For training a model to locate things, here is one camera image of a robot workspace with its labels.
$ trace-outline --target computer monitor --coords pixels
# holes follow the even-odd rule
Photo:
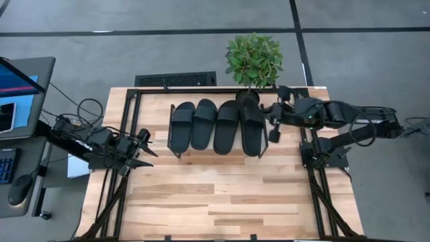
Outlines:
[[[45,89],[0,58],[0,97],[44,93]]]

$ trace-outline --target black plant pot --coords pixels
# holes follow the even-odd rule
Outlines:
[[[258,93],[254,90],[244,89],[240,90],[236,93],[236,101],[241,105],[243,100],[245,99],[251,99],[256,104],[260,102],[260,97],[258,96]]]

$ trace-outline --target black slide sandal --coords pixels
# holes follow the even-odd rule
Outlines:
[[[175,109],[170,124],[172,130],[170,149],[173,152],[182,154],[187,151],[195,110],[191,102],[184,102]]]
[[[242,148],[250,157],[260,155],[264,116],[257,103],[245,99],[241,107]]]
[[[219,155],[227,155],[233,147],[239,124],[239,103],[230,100],[224,102],[215,123],[214,151]]]
[[[216,120],[216,106],[208,100],[202,99],[197,105],[193,117],[193,133],[191,135],[191,147],[203,151],[209,144],[210,135]]]

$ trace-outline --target blue screen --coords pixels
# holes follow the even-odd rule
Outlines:
[[[0,65],[0,93],[2,95],[26,95],[38,90],[8,68]]]

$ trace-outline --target wood grain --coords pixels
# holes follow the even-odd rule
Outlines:
[[[329,99],[324,88],[308,89],[313,97]],[[103,125],[120,127],[126,91],[122,87],[111,89]],[[219,107],[234,99],[234,94],[142,96],[137,128],[150,131],[150,148],[159,157],[141,153],[139,159],[154,167],[141,167],[130,174],[120,239],[164,239],[165,235],[183,240],[249,239],[250,234],[257,234],[259,239],[318,238],[308,175],[298,148],[298,128],[281,126],[280,142],[271,143],[261,159],[243,153],[240,129],[226,156],[213,151],[213,135],[204,151],[190,147],[181,159],[171,153],[167,148],[170,104],[178,106],[189,101],[197,105],[202,98],[211,99]],[[276,95],[261,94],[260,99],[269,106]],[[323,137],[336,134],[336,130],[328,128],[318,132]],[[103,177],[104,171],[90,176],[78,236],[95,219]],[[338,169],[327,169],[327,179],[334,206],[352,229],[363,233],[349,178]],[[323,215],[329,233],[327,214]],[[112,234],[113,217],[108,235]]]

